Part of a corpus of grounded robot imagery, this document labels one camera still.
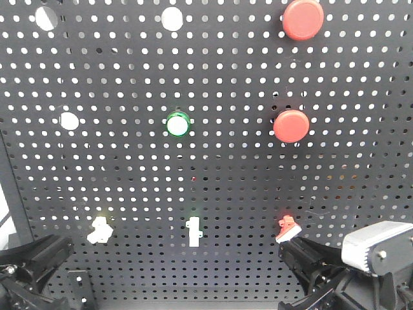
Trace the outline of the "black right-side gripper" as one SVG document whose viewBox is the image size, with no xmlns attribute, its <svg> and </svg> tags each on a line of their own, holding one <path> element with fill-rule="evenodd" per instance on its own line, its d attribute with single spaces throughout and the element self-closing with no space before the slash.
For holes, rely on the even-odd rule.
<svg viewBox="0 0 413 310">
<path fill-rule="evenodd" d="M 346 268 L 341 249 L 302 237 L 281 243 L 278 256 L 305 293 L 278 309 L 412 309 L 412 277 L 403 271 L 378 276 Z"/>
</svg>

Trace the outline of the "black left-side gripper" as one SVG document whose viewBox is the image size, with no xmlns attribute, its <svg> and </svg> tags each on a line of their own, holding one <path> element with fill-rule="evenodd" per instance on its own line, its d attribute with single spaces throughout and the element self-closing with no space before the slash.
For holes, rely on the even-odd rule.
<svg viewBox="0 0 413 310">
<path fill-rule="evenodd" d="M 70 309 L 67 298 L 50 299 L 40 293 L 73 252 L 70 237 L 54 234 L 2 250 L 1 309 Z"/>
</svg>

